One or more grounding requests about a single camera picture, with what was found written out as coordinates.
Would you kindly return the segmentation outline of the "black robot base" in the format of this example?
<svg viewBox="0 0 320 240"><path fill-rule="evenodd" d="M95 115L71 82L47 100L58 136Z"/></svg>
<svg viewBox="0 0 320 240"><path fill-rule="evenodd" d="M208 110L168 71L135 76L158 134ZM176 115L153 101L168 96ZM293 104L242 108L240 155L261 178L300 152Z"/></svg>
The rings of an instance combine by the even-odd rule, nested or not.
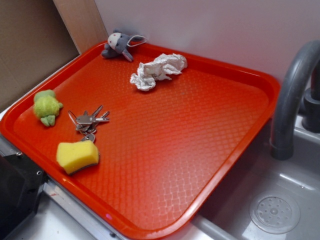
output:
<svg viewBox="0 0 320 240"><path fill-rule="evenodd" d="M46 174L28 156L0 157L0 238L7 240L38 211Z"/></svg>

